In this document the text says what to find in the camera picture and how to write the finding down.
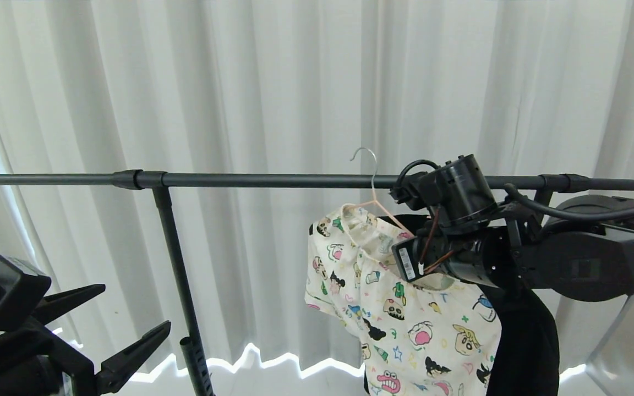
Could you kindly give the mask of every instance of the cartoon print shirt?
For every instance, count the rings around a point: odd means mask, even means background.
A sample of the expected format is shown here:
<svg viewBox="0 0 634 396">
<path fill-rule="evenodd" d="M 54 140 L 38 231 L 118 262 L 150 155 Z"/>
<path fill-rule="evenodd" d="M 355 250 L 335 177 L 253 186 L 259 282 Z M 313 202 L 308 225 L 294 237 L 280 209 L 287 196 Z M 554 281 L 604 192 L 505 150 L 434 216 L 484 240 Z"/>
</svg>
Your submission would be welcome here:
<svg viewBox="0 0 634 396">
<path fill-rule="evenodd" d="M 484 396 L 501 336 L 475 285 L 442 274 L 402 280 L 400 228 L 344 205 L 310 227 L 308 306 L 360 339 L 371 394 Z"/>
</svg>

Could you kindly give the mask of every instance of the floor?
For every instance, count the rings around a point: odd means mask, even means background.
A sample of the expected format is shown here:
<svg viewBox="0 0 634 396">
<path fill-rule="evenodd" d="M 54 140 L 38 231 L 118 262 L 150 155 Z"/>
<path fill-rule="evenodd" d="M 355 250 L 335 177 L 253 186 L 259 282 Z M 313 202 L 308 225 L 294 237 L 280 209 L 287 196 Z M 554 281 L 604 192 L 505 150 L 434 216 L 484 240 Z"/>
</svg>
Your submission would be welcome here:
<svg viewBox="0 0 634 396">
<path fill-rule="evenodd" d="M 363 379 L 337 368 L 327 367 L 322 371 L 300 378 L 293 361 L 285 361 L 270 368 L 260 368 L 256 356 L 246 360 L 236 373 L 213 366 L 212 383 L 214 393 L 219 396 L 273 396 L 275 394 L 301 394 L 317 396 L 363 396 Z M 185 375 L 178 375 L 174 364 L 162 371 L 152 383 L 129 382 L 118 393 L 121 396 L 156 396 L 173 394 L 192 396 L 192 385 Z M 568 376 L 560 386 L 564 396 L 606 396 L 585 374 Z"/>
</svg>

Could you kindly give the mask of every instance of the pink hanger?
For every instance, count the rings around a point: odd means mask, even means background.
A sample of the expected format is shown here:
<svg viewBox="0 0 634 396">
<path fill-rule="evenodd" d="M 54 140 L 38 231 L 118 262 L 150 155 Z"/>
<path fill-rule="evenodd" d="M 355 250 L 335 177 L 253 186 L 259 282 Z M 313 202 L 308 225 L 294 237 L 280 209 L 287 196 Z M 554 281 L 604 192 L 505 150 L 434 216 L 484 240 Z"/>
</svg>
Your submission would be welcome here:
<svg viewBox="0 0 634 396">
<path fill-rule="evenodd" d="M 410 230 L 407 229 L 407 227 L 405 227 L 403 225 L 403 223 L 400 223 L 400 221 L 398 221 L 398 219 L 395 218 L 395 216 L 393 216 L 388 210 L 386 210 L 385 206 L 381 205 L 381 203 L 378 201 L 377 196 L 375 196 L 375 183 L 373 182 L 373 180 L 375 179 L 375 176 L 378 174 L 378 158 L 375 156 L 375 153 L 370 148 L 359 147 L 359 148 L 357 148 L 356 151 L 354 151 L 354 156 L 352 156 L 352 159 L 349 160 L 349 161 L 354 161 L 355 158 L 357 158 L 357 154 L 361 150 L 368 150 L 370 155 L 373 156 L 373 163 L 375 164 L 375 169 L 373 170 L 373 175 L 370 177 L 370 191 L 371 191 L 371 193 L 373 193 L 373 200 L 368 201 L 368 202 L 364 202 L 364 203 L 360 203 L 359 205 L 351 205 L 351 207 L 352 208 L 359 208 L 361 206 L 366 206 L 366 205 L 378 206 L 383 212 L 385 212 L 385 214 L 388 215 L 388 217 L 390 217 L 391 220 L 393 220 L 393 222 L 395 224 L 398 225 L 398 227 L 400 227 L 402 230 L 407 231 L 407 233 L 410 234 L 410 236 L 414 235 L 412 232 L 410 232 Z"/>
</svg>

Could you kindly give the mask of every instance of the white curtain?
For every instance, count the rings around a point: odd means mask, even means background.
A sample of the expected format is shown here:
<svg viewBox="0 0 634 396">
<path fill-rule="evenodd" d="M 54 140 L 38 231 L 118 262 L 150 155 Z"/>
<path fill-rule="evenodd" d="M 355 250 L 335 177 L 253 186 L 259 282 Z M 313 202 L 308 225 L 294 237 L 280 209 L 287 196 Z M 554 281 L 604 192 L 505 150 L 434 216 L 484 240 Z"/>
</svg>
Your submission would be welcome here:
<svg viewBox="0 0 634 396">
<path fill-rule="evenodd" d="M 0 2 L 0 172 L 370 173 L 359 146 L 382 174 L 475 153 L 489 175 L 634 178 L 634 2 Z M 359 366 L 302 295 L 307 227 L 367 191 L 171 193 L 209 356 Z M 181 355 L 151 191 L 0 188 L 0 252 L 52 292 L 106 284 L 59 324 L 96 362 L 165 319 L 147 369 Z M 623 302 L 541 295 L 563 366 Z"/>
</svg>

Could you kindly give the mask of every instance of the metal hook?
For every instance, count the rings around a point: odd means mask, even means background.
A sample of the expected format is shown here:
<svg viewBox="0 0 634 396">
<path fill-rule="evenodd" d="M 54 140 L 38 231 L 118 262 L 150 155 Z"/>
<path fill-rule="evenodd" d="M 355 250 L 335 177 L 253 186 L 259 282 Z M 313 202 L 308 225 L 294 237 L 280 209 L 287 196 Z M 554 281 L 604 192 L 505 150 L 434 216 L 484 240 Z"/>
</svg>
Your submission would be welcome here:
<svg viewBox="0 0 634 396">
<path fill-rule="evenodd" d="M 378 158 L 375 156 L 375 153 L 367 147 L 359 147 L 357 148 L 356 151 L 354 151 L 354 156 L 352 156 L 352 159 L 350 159 L 349 161 L 354 161 L 357 158 L 357 154 L 359 153 L 359 151 L 361 150 L 368 150 L 368 152 L 370 153 L 370 155 L 372 155 L 373 157 L 373 175 L 370 177 L 370 188 L 375 191 L 375 176 L 378 174 Z"/>
</svg>

